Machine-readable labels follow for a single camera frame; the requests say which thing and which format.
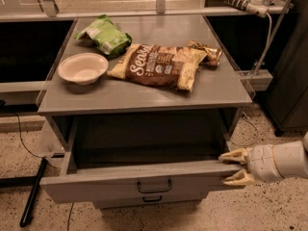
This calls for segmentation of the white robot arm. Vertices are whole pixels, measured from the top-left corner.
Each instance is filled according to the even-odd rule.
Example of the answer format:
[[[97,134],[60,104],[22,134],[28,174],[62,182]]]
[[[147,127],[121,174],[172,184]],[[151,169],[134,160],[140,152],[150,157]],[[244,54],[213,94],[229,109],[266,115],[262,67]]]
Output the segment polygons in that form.
[[[238,148],[221,154],[218,159],[245,165],[222,180],[228,186],[272,183],[291,177],[308,178],[307,140]]]

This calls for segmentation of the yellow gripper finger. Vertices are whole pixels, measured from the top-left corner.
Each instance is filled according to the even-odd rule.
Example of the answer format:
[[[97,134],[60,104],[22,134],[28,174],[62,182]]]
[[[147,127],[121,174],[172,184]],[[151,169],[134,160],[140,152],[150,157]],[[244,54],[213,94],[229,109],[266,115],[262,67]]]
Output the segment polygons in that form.
[[[237,162],[240,164],[246,164],[250,150],[251,147],[237,148],[232,150],[231,152],[221,154],[218,159],[224,162]]]
[[[224,178],[222,182],[228,186],[247,186],[253,185],[255,179],[246,169],[241,169],[232,176]]]

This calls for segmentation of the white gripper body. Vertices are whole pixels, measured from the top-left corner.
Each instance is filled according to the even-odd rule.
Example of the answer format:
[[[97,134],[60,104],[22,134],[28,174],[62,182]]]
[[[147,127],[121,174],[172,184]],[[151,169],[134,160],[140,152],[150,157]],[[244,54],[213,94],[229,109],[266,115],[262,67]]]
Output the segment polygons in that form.
[[[248,152],[247,169],[258,181],[270,183],[283,179],[275,165],[269,145],[257,145]]]

